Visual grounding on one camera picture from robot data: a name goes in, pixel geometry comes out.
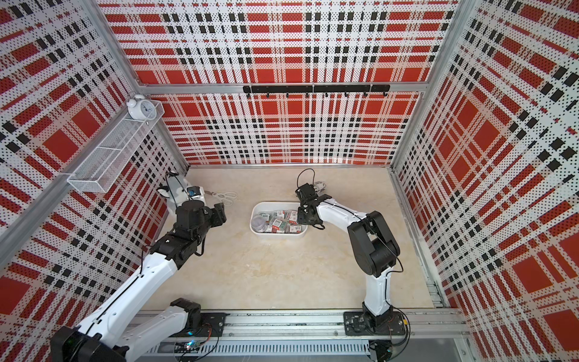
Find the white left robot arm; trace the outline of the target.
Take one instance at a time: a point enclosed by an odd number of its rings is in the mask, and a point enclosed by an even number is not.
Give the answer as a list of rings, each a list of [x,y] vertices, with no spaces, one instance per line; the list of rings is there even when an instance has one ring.
[[[173,229],[144,256],[140,267],[93,313],[50,340],[53,361],[136,361],[182,331],[203,330],[201,306],[184,298],[132,330],[128,325],[155,292],[192,256],[202,256],[206,236],[226,223],[225,206],[188,200],[176,209]]]

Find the white plastic storage box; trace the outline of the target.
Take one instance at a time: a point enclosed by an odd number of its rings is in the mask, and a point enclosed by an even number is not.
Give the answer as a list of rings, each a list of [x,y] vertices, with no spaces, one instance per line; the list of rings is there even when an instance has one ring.
[[[250,230],[261,238],[301,238],[308,227],[298,224],[298,202],[260,202],[252,211]]]

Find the black wall hook rail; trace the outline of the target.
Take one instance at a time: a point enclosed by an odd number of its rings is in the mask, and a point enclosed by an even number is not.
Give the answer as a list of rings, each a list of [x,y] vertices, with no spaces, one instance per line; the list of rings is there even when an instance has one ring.
[[[242,87],[245,94],[386,94],[389,84],[309,84],[309,85],[247,85]]]

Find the grey white husky plush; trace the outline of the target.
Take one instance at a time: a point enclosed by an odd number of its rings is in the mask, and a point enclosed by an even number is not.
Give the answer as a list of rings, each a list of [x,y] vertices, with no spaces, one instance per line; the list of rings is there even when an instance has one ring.
[[[201,186],[191,185],[183,175],[171,170],[165,174],[157,193],[166,200],[167,208],[173,216],[176,215],[176,209],[186,201],[207,203]]]

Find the newspaper print pouch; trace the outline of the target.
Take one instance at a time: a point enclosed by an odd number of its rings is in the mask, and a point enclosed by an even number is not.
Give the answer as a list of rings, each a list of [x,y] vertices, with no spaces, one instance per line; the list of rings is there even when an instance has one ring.
[[[313,184],[316,193],[321,194],[326,188],[327,185],[323,181],[316,181]]]

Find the round clear paper clip box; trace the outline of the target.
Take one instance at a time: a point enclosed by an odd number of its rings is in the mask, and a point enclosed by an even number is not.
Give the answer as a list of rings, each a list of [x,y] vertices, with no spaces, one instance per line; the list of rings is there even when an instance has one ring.
[[[267,217],[264,217],[261,214],[257,214],[253,216],[252,220],[250,221],[251,228],[256,233],[266,233],[269,227],[269,221]]]

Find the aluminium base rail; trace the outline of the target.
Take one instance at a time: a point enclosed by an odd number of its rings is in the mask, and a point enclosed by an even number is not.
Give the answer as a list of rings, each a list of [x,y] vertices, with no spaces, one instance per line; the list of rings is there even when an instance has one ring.
[[[408,332],[416,339],[467,338],[470,331],[457,309],[403,309],[403,317],[382,327],[366,328],[363,318],[352,321],[345,314],[359,311],[342,309],[225,310],[225,320],[217,321],[222,339],[233,340],[327,340],[402,339]]]

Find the white alarm clock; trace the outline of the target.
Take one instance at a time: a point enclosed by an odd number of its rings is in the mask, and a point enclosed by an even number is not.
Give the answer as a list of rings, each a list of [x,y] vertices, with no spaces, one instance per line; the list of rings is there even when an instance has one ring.
[[[157,117],[156,105],[145,96],[136,94],[127,101],[130,117],[137,121],[150,121]]]

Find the white handled scissors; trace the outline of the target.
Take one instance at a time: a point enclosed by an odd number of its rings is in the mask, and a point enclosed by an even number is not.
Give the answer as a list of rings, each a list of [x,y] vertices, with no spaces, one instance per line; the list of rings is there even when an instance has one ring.
[[[238,194],[236,192],[206,191],[206,193],[215,198],[219,203],[223,203],[225,206],[232,206],[238,197]]]

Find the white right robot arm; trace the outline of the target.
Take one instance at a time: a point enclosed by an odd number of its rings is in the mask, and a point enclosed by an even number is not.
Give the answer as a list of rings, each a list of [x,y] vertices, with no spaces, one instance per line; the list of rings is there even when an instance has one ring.
[[[385,333],[387,325],[399,320],[391,301],[391,277],[397,271],[400,247],[378,211],[363,213],[341,205],[329,195],[320,195],[306,183],[296,189],[298,223],[325,229],[327,223],[348,234],[354,259],[366,275],[366,295],[358,322],[360,329]]]

